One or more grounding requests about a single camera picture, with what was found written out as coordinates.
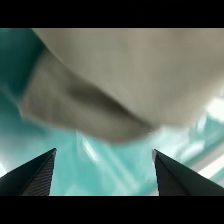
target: dark teal object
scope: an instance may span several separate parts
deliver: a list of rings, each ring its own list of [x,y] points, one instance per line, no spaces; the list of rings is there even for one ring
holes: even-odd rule
[[[223,142],[224,125],[207,115],[191,130],[119,146],[23,120],[18,102],[43,49],[28,28],[0,29],[0,176],[57,148],[51,195],[147,195],[156,189],[153,148],[190,167]]]

